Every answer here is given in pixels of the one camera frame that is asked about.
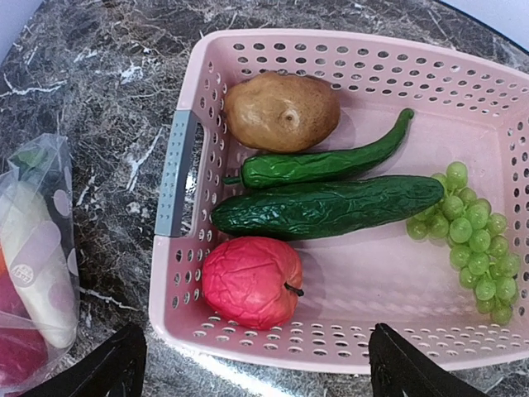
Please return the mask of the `clear zip top bag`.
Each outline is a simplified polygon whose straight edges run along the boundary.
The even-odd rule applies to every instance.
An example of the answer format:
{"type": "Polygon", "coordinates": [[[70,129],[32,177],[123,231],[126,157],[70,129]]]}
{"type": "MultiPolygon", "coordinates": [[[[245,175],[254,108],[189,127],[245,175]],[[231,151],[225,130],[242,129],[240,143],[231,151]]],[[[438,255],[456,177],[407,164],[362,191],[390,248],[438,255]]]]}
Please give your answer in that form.
{"type": "Polygon", "coordinates": [[[42,134],[1,175],[1,394],[38,385],[74,344],[79,273],[66,137],[42,134]]]}

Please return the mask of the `green toy cucumber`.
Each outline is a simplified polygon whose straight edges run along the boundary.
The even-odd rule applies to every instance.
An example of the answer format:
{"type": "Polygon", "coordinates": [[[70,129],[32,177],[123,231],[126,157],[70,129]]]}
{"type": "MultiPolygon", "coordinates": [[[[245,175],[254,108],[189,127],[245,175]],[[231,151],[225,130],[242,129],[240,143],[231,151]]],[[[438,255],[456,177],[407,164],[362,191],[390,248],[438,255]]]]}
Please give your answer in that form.
{"type": "Polygon", "coordinates": [[[411,218],[443,195],[441,182],[417,175],[292,184],[232,196],[212,210],[211,219],[234,237],[310,240],[411,218]]]}

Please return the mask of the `red toy fruit front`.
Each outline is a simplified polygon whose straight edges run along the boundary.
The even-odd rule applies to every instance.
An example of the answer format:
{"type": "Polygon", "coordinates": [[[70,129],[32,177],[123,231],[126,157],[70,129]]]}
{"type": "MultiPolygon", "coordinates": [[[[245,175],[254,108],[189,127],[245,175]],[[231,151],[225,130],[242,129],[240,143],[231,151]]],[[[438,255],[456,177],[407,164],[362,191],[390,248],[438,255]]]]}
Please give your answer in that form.
{"type": "Polygon", "coordinates": [[[270,330],[286,323],[304,296],[299,254],[268,237],[238,237],[207,257],[202,287],[208,305],[226,320],[270,330]]]}

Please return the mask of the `red toy fruit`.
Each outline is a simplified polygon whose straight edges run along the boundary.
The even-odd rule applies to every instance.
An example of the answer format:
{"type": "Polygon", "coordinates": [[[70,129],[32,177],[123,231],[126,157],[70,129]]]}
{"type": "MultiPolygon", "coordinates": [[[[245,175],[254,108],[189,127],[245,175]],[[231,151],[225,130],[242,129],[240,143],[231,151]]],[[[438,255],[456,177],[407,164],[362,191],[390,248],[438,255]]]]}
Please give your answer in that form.
{"type": "Polygon", "coordinates": [[[208,305],[226,320],[270,330],[286,323],[304,296],[299,254],[268,237],[238,237],[207,257],[202,287],[208,305]]]}
{"type": "Polygon", "coordinates": [[[7,273],[1,276],[1,387],[18,386],[48,361],[40,332],[30,325],[24,303],[7,273]]]}

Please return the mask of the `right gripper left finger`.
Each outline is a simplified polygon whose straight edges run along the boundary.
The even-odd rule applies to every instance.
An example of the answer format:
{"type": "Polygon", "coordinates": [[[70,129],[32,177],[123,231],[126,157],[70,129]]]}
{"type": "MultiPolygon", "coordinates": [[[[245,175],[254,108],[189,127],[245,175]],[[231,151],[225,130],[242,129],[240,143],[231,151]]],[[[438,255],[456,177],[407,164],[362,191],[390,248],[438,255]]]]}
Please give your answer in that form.
{"type": "Polygon", "coordinates": [[[146,354],[143,329],[128,323],[76,365],[23,395],[141,396],[146,354]]]}

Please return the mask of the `white toy radish with leaves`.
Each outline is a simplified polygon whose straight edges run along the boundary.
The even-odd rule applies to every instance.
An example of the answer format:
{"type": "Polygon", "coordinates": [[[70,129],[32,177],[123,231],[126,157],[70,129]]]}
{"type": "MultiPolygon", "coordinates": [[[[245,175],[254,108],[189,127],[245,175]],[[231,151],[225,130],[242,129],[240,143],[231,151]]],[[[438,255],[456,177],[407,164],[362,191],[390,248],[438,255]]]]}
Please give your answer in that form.
{"type": "Polygon", "coordinates": [[[32,322],[57,349],[78,323],[71,167],[54,151],[19,151],[1,190],[1,248],[8,275],[32,322]]]}

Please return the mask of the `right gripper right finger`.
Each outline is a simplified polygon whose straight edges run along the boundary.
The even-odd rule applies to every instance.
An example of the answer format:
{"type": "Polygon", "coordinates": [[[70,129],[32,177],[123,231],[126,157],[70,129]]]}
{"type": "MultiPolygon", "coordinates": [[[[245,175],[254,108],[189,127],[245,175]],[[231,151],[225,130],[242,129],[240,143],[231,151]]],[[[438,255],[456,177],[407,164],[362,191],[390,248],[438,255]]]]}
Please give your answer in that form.
{"type": "Polygon", "coordinates": [[[444,371],[385,323],[369,339],[374,397],[477,397],[484,393],[444,371]]]}

